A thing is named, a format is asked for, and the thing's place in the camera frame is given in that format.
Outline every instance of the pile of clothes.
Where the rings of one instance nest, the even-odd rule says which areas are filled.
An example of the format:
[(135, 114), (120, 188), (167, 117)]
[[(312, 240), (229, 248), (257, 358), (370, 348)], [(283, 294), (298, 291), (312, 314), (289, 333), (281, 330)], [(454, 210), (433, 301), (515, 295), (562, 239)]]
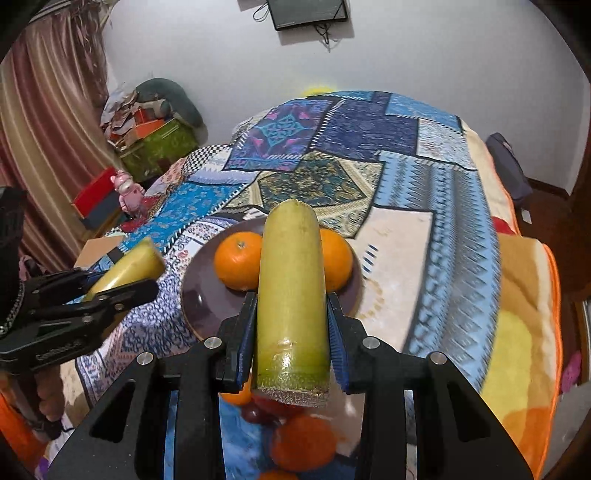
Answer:
[(193, 128), (203, 124), (201, 114), (180, 85), (167, 79), (150, 79), (131, 92), (124, 87), (114, 91), (100, 126), (106, 139), (122, 153), (171, 118)]

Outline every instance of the cardboard box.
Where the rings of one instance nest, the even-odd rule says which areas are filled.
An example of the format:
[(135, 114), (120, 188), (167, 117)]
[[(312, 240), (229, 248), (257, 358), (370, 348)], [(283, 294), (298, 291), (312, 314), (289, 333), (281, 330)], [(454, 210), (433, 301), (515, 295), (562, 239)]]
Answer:
[(117, 247), (124, 239), (125, 235), (112, 235), (88, 240), (82, 248), (80, 255), (78, 255), (74, 267), (81, 268), (82, 270), (90, 268), (94, 263)]

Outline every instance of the brown curtain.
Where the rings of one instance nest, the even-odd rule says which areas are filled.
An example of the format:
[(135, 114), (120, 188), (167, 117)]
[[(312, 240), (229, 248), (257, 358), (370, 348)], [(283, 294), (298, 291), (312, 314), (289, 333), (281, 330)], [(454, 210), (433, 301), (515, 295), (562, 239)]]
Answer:
[(97, 3), (30, 24), (0, 82), (0, 184), (29, 192), (22, 251), (50, 271), (71, 268), (84, 233), (71, 202), (115, 160), (99, 128), (108, 93)]

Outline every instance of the yellow cloth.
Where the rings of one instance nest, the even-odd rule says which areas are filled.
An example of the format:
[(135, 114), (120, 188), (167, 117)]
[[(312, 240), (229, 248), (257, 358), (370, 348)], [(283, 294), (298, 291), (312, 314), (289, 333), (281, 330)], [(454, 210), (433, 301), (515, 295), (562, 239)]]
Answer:
[(500, 233), (499, 247), (499, 316), (481, 395), (539, 478), (560, 385), (560, 286), (545, 245)]

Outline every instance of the red object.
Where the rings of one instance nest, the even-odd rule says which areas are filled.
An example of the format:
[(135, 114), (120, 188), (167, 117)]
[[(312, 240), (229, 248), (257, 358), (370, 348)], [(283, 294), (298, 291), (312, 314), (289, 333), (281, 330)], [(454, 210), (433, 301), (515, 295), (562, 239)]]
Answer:
[(35, 438), (25, 420), (8, 404), (1, 393), (0, 433), (6, 438), (18, 459), (32, 472), (43, 456), (46, 445)]
[(134, 113), (135, 124), (140, 125), (146, 122), (151, 122), (156, 118), (154, 115), (153, 108), (138, 108), (138, 111)]
[(257, 480), (298, 480), (298, 476), (284, 470), (269, 470), (261, 472)]
[[(142, 205), (144, 205), (145, 210), (146, 210), (146, 212), (148, 212), (148, 214), (150, 212), (150, 209), (154, 205), (156, 205), (156, 202), (159, 200), (159, 198), (160, 198), (160, 195), (154, 195), (154, 196), (142, 198)], [(134, 218), (131, 220), (127, 220), (126, 222), (122, 223), (119, 227), (121, 228), (121, 231), (124, 233), (133, 233), (139, 227), (144, 225), (147, 221), (148, 221), (148, 215), (145, 215), (145, 216), (141, 216), (141, 217)]]
[(261, 410), (264, 410), (280, 419), (290, 419), (296, 415), (299, 415), (300, 413), (304, 413), (306, 410), (304, 407), (300, 407), (298, 405), (287, 405), (270, 398), (261, 397), (260, 395), (253, 395), (252, 401)]
[(146, 122), (141, 125), (136, 125), (133, 127), (133, 130), (135, 131), (135, 134), (138, 136), (138, 138), (146, 138), (150, 133), (155, 132), (164, 124), (164, 120), (160, 118), (158, 120), (152, 120), (151, 122)]
[(82, 218), (86, 218), (92, 209), (113, 191), (111, 176), (115, 173), (115, 167), (105, 169), (76, 196), (72, 205), (76, 207)]
[(509, 224), (502, 218), (492, 217), (492, 224), (495, 226), (496, 233), (506, 233), (507, 235), (515, 235), (515, 232), (511, 230)]
[(258, 423), (261, 425), (270, 424), (277, 420), (277, 417), (267, 413), (254, 402), (242, 406), (240, 408), (240, 416), (248, 423)]

